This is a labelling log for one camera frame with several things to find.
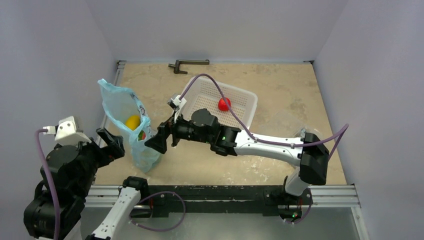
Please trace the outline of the light blue plastic bag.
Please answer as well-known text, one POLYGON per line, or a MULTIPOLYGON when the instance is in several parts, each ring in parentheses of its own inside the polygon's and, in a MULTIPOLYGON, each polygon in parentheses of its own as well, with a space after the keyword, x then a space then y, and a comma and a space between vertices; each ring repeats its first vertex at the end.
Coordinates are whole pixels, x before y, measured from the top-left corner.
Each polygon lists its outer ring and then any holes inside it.
POLYGON ((115 86, 105 79, 100 79, 97 83, 103 110, 129 147, 133 164, 142 172, 149 172, 159 162, 161 154, 145 146, 145 142, 156 135, 157 131, 151 126, 151 119, 144 104, 131 88, 115 86), (138 115, 141 119, 140 125, 134 131, 125 126, 127 119, 133 115, 138 115), (138 141, 140 131, 145 132, 146 138, 138 141))

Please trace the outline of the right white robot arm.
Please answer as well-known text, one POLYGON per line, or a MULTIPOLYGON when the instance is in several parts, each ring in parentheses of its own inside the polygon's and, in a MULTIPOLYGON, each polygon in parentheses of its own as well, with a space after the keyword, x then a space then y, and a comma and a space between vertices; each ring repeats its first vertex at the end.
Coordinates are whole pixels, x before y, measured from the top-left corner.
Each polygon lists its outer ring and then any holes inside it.
POLYGON ((195 111, 190 120, 173 114, 162 122, 157 133, 145 146, 165 154, 167 139, 172 137, 175 147, 180 140, 209 144, 220 156, 258 156, 279 160, 296 167, 286 178, 280 196, 288 204, 294 203, 310 185, 327 183, 330 152, 316 134, 303 137, 279 138, 266 135, 250 136, 248 131, 219 123, 216 116, 203 108, 195 111))

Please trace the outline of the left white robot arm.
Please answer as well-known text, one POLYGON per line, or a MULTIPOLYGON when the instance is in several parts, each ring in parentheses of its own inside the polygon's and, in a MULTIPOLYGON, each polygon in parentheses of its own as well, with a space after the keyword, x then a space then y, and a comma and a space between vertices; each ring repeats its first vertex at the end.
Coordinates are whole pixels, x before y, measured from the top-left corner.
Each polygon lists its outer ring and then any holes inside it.
POLYGON ((81 219, 98 169, 125 155, 124 139, 105 128, 96 130, 105 141, 103 147, 83 132, 65 131, 59 125, 38 130, 37 141, 40 133, 54 135, 55 146, 47 155, 39 151, 42 180, 24 210, 23 223, 35 239, 63 240, 81 219))

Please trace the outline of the fake peach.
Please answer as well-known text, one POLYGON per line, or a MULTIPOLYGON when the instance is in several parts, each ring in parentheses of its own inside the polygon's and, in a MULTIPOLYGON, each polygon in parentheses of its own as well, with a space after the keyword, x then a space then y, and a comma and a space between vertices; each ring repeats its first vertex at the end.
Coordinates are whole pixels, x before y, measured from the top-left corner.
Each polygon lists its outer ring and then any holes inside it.
POLYGON ((138 134, 137 139, 138 139, 138 141, 142 141, 145 138, 146 138, 146 133, 143 130, 141 130, 140 133, 138 134))

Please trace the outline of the yellow fake mango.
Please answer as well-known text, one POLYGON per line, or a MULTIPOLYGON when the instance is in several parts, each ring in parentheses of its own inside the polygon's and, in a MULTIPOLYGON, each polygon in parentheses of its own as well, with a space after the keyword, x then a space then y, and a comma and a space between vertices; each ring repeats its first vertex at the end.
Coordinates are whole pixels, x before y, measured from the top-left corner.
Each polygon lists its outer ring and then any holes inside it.
POLYGON ((134 131, 135 129, 137 129, 140 124, 141 124, 141 117, 139 115, 132 115, 125 122, 125 126, 131 131, 134 131))

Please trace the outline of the white perforated plastic basket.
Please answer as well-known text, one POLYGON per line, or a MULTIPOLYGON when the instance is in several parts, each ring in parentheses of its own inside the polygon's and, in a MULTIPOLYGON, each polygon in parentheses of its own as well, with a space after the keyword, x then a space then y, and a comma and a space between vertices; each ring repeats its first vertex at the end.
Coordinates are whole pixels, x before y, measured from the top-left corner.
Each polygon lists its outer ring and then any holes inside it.
MULTIPOLYGON (((219 110, 219 101, 222 98, 215 84, 207 77, 199 77, 192 85, 193 77, 187 83, 188 92, 184 95, 186 104, 181 110, 185 120, 190 120, 192 114, 199 109, 207 109, 212 115, 218 118, 218 122, 223 125, 243 129, 242 125, 230 113, 230 111, 219 110)), ((222 82, 217 82, 222 93, 229 99, 231 109, 236 117, 249 128, 255 116, 258 97, 255 93, 235 87, 222 82)))

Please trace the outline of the clear plastic screw box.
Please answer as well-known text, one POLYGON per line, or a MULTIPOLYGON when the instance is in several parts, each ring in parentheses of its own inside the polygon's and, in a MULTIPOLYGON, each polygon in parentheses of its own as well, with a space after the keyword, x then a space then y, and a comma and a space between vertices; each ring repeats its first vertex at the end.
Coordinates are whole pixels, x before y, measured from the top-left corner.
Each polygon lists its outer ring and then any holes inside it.
POLYGON ((280 138, 296 138, 303 137, 306 133, 319 132, 294 115, 281 110, 260 124, 255 133, 280 138))

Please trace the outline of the dark metal bracket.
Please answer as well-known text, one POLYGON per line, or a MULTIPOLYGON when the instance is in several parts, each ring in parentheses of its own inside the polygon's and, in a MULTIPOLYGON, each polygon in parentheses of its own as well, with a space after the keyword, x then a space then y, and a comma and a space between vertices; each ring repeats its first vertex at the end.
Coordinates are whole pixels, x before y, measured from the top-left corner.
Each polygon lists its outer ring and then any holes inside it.
POLYGON ((209 65, 210 64, 210 60, 209 59, 205 59, 205 60, 197 60, 197 59, 177 59, 175 61, 175 63, 169 63, 168 67, 171 68, 173 70, 174 74, 184 74, 187 75, 188 72, 181 70, 181 66, 182 65, 199 65, 199 66, 205 66, 205 65, 209 65))

